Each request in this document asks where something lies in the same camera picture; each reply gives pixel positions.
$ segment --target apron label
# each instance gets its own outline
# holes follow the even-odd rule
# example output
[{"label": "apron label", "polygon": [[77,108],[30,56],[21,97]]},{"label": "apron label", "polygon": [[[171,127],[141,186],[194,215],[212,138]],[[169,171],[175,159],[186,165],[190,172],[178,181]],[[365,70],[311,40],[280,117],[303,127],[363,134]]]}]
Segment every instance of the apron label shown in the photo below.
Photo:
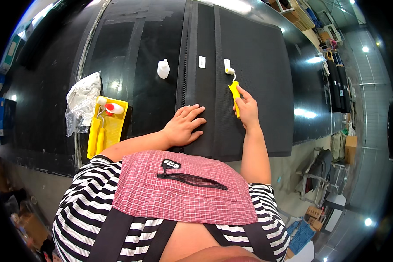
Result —
[{"label": "apron label", "polygon": [[166,170],[166,168],[179,169],[179,168],[181,168],[181,164],[179,164],[178,162],[175,162],[173,160],[170,160],[170,159],[164,159],[162,161],[162,167],[164,170]]}]

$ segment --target pink plaid apron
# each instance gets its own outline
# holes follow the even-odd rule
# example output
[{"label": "pink plaid apron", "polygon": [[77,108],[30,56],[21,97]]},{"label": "pink plaid apron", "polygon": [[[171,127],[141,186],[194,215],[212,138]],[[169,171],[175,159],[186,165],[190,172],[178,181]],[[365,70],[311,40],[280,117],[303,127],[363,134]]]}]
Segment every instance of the pink plaid apron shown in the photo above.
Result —
[{"label": "pink plaid apron", "polygon": [[220,225],[257,222],[248,184],[217,160],[159,150],[122,159],[112,207],[134,217]]}]

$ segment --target black work table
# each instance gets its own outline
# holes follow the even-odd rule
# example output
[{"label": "black work table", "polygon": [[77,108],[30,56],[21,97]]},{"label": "black work table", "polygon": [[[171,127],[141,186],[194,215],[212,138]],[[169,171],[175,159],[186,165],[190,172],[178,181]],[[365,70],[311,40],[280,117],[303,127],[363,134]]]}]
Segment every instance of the black work table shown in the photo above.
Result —
[{"label": "black work table", "polygon": [[[325,137],[341,129],[341,113],[330,113],[321,63],[310,62],[317,50],[292,23],[260,1],[247,1],[245,16],[282,29],[293,78],[293,144]],[[82,76],[101,71],[102,95],[129,102],[132,115],[121,139],[159,131],[173,117],[184,0],[118,0],[103,13],[90,43]],[[66,95],[75,83],[79,57],[100,9],[80,9],[67,18],[43,48],[33,68],[14,62],[6,76],[6,97],[17,97],[13,134],[0,156],[39,171],[73,176],[74,139],[66,137]],[[157,62],[167,58],[167,79],[157,76]],[[79,134],[81,161],[87,162],[88,134]]]}]

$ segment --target zipper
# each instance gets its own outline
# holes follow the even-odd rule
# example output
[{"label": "zipper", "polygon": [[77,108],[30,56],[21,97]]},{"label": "zipper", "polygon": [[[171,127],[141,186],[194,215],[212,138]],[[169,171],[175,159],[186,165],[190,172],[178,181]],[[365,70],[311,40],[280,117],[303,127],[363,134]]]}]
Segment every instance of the zipper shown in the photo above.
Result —
[{"label": "zipper", "polygon": [[211,187],[211,188],[218,188],[226,191],[228,190],[228,188],[225,185],[215,180],[204,178],[201,176],[194,176],[194,175],[183,174],[183,173],[167,174],[165,172],[163,174],[157,174],[157,178],[172,179],[172,180],[183,182],[191,186]]}]

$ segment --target black rubber sheet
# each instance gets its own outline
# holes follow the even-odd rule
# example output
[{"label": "black rubber sheet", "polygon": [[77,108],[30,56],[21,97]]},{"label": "black rubber sheet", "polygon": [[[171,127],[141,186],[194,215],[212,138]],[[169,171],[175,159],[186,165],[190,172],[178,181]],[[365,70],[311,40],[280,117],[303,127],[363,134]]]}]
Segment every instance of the black rubber sheet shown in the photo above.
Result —
[{"label": "black rubber sheet", "polygon": [[[290,62],[281,30],[259,24],[219,6],[188,4],[184,18],[176,107],[199,103],[207,123],[204,134],[183,148],[189,155],[221,161],[241,160],[246,133],[233,111],[228,88],[233,76],[224,72],[230,59],[237,81],[258,102],[259,121],[270,157],[291,155],[294,101]],[[199,57],[205,57],[205,68]]]}]

